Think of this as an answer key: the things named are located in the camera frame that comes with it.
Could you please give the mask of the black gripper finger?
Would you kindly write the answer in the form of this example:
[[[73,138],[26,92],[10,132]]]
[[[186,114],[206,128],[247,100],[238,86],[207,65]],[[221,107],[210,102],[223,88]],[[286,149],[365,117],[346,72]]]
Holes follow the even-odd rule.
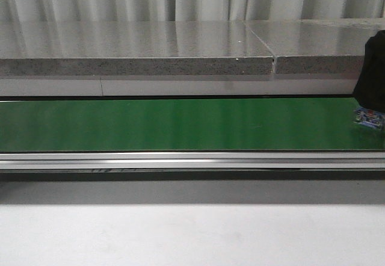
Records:
[[[384,113],[384,30],[365,44],[363,66],[353,97],[362,107]]]

